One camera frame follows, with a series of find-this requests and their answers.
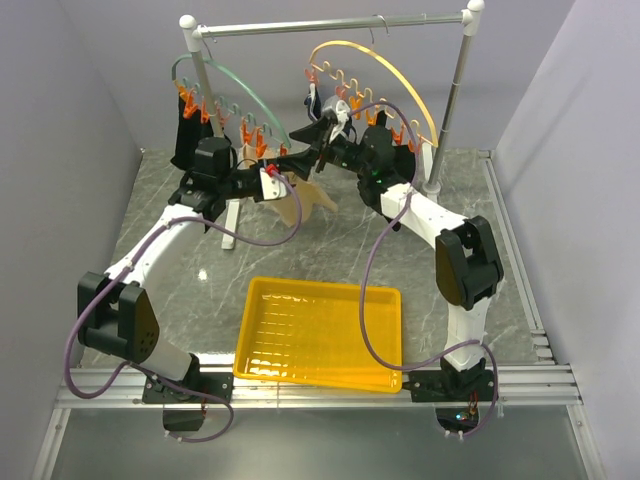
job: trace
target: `metal hook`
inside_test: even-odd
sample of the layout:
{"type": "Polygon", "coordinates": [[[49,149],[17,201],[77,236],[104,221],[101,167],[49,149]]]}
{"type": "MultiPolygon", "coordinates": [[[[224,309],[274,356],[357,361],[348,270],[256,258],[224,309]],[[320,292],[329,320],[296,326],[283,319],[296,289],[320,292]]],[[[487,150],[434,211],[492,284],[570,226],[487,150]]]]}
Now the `metal hook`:
{"type": "Polygon", "coordinates": [[[263,123],[260,127],[260,131],[269,138],[273,138],[273,132],[271,131],[271,125],[263,123]]]}
{"type": "Polygon", "coordinates": [[[234,103],[233,105],[231,105],[231,108],[229,109],[229,111],[237,117],[242,116],[242,110],[240,109],[240,105],[238,105],[237,103],[234,103]]]}
{"type": "Polygon", "coordinates": [[[253,128],[258,126],[258,123],[256,122],[256,117],[253,116],[253,113],[251,112],[247,112],[247,115],[245,116],[247,123],[249,125],[252,125],[253,128]]]}
{"type": "Polygon", "coordinates": [[[223,97],[222,95],[220,95],[216,99],[216,103],[218,104],[218,106],[226,108],[227,110],[230,111],[229,104],[227,103],[227,99],[225,97],[223,97]]]}
{"type": "MultiPolygon", "coordinates": [[[[387,37],[389,36],[389,25],[387,25],[387,21],[385,20],[385,18],[380,15],[379,13],[376,13],[373,15],[374,17],[378,17],[380,20],[382,20],[384,22],[384,28],[387,31],[387,37]]],[[[371,45],[376,43],[376,39],[373,37],[373,30],[371,30],[371,27],[369,27],[369,33],[371,34],[371,45]]]]}

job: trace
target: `plastic tray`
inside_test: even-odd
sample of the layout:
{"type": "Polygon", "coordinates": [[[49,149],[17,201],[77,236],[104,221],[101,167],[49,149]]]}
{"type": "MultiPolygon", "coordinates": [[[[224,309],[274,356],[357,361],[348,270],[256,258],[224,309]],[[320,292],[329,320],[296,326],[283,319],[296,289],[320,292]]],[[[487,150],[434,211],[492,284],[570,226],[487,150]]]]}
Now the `plastic tray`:
{"type": "MultiPolygon", "coordinates": [[[[397,393],[402,374],[378,364],[362,340],[358,285],[256,277],[242,319],[238,378],[397,393]]],[[[401,295],[367,287],[367,333],[388,362],[402,361],[401,295]]]]}

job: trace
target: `black cloth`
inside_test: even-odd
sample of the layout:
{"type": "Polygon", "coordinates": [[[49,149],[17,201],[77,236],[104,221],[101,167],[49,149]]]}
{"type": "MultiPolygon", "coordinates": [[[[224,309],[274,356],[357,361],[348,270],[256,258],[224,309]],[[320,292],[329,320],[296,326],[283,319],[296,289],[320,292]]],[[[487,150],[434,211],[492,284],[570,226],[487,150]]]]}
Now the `black cloth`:
{"type": "Polygon", "coordinates": [[[178,96],[178,135],[171,163],[180,170],[193,168],[198,143],[203,138],[213,136],[211,121],[200,123],[200,110],[196,110],[191,118],[184,118],[185,106],[185,101],[178,96]]]}

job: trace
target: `orange clothespin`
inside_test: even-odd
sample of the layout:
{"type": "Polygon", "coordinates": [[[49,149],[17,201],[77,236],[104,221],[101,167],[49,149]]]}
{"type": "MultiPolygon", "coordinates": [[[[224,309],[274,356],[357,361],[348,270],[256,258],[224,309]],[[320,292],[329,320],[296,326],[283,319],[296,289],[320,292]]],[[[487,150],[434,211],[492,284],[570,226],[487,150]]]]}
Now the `orange clothespin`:
{"type": "MultiPolygon", "coordinates": [[[[349,97],[349,103],[351,104],[351,110],[355,110],[356,108],[360,108],[360,105],[362,105],[362,99],[356,96],[349,97]]],[[[354,117],[356,117],[356,120],[360,120],[360,115],[360,113],[356,113],[354,115],[354,117]]]]}
{"type": "Polygon", "coordinates": [[[260,159],[267,150],[267,144],[264,143],[264,137],[260,133],[260,129],[256,130],[256,156],[260,159]]]}
{"type": "Polygon", "coordinates": [[[341,86],[336,86],[336,95],[340,97],[341,100],[347,100],[347,89],[341,86]]]}
{"type": "Polygon", "coordinates": [[[373,115],[369,115],[369,110],[366,110],[364,113],[367,116],[367,125],[369,125],[370,127],[374,126],[376,124],[376,120],[378,119],[378,111],[376,110],[373,115]]]}
{"type": "MultiPolygon", "coordinates": [[[[420,148],[422,146],[422,137],[418,137],[418,138],[419,138],[419,140],[418,140],[418,148],[420,148]]],[[[413,146],[413,142],[411,140],[409,140],[409,143],[408,143],[407,146],[409,147],[409,151],[411,153],[416,153],[416,149],[413,146]]]]}
{"type": "Polygon", "coordinates": [[[208,121],[209,121],[209,114],[207,113],[207,105],[203,98],[202,107],[200,108],[200,123],[203,125],[206,125],[208,121]]]}
{"type": "Polygon", "coordinates": [[[180,85],[176,81],[176,88],[178,89],[178,95],[180,95],[180,98],[186,102],[189,96],[189,92],[187,92],[187,87],[185,87],[184,85],[180,85]]]}
{"type": "Polygon", "coordinates": [[[256,129],[252,129],[251,132],[249,132],[247,130],[247,121],[243,118],[242,119],[242,143],[246,144],[246,145],[250,145],[251,144],[251,139],[253,138],[253,132],[256,131],[256,129]]]}
{"type": "Polygon", "coordinates": [[[216,105],[216,112],[218,112],[218,118],[220,119],[220,126],[222,128],[224,128],[224,126],[227,123],[227,120],[229,120],[229,117],[231,116],[231,114],[227,115],[226,117],[222,116],[222,111],[220,110],[220,105],[216,105]]]}
{"type": "Polygon", "coordinates": [[[402,137],[404,136],[404,124],[400,128],[400,133],[396,133],[393,127],[391,127],[391,136],[393,137],[393,141],[396,142],[396,145],[402,145],[402,137]]]}
{"type": "Polygon", "coordinates": [[[305,68],[304,74],[307,76],[307,80],[309,80],[311,83],[315,85],[318,84],[318,72],[316,72],[315,68],[312,68],[311,71],[305,68]]]}
{"type": "Polygon", "coordinates": [[[198,104],[195,102],[193,98],[193,88],[189,90],[187,93],[187,99],[185,100],[184,112],[182,116],[184,118],[191,118],[194,113],[198,110],[198,104]]]}

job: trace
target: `gray marble surface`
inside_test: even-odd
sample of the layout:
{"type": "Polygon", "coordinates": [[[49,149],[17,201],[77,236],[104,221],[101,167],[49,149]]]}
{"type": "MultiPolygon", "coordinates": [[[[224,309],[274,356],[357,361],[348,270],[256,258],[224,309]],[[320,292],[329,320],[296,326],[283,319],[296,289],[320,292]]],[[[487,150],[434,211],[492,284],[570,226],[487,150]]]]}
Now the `gray marble surface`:
{"type": "MultiPolygon", "coordinates": [[[[182,172],[169,163],[170,158],[169,152],[145,153],[114,261],[153,226],[175,190],[182,172]]],[[[440,203],[468,217],[483,215],[492,224],[505,279],[491,302],[486,340],[498,361],[532,363],[537,357],[481,162],[475,150],[449,152],[442,170],[440,203]]],[[[360,282],[369,250],[385,220],[362,204],[353,174],[328,165],[314,181],[338,204],[337,214],[315,207],[296,237],[279,247],[238,242],[235,250],[222,250],[221,235],[209,232],[173,266],[160,289],[163,301],[154,305],[167,340],[193,353],[233,352],[248,284],[255,276],[360,282]]],[[[239,231],[253,238],[276,239],[287,227],[276,213],[248,200],[242,207],[239,231]]],[[[371,271],[371,285],[392,286],[402,292],[405,362],[438,353],[446,341],[447,307],[435,284],[434,267],[431,248],[408,229],[401,229],[384,240],[371,271]]],[[[82,363],[111,366],[118,359],[87,350],[82,363]]]]}

